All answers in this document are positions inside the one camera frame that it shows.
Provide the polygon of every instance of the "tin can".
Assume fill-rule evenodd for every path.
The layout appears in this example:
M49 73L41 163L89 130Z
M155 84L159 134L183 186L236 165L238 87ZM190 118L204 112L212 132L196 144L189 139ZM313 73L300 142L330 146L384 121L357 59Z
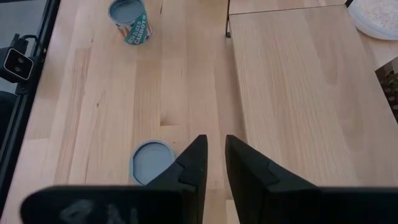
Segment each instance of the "tin can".
M114 0L108 15L128 44L142 44L152 35L145 6L140 0Z

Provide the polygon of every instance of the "label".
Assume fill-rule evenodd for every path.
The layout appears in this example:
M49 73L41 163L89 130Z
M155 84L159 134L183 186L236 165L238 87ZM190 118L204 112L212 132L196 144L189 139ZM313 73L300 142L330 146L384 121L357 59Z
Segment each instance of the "label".
M124 41L128 44L142 44L152 35L146 11L129 24L116 24Z

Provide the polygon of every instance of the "can lid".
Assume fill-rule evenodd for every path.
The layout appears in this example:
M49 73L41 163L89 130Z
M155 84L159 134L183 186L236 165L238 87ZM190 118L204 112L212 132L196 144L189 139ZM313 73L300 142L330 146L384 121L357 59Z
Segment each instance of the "can lid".
M140 0L114 0L108 8L108 15L114 22L132 22L145 7Z
M165 142L146 141L137 147L130 158L130 176L137 183L146 185L174 161L174 152Z

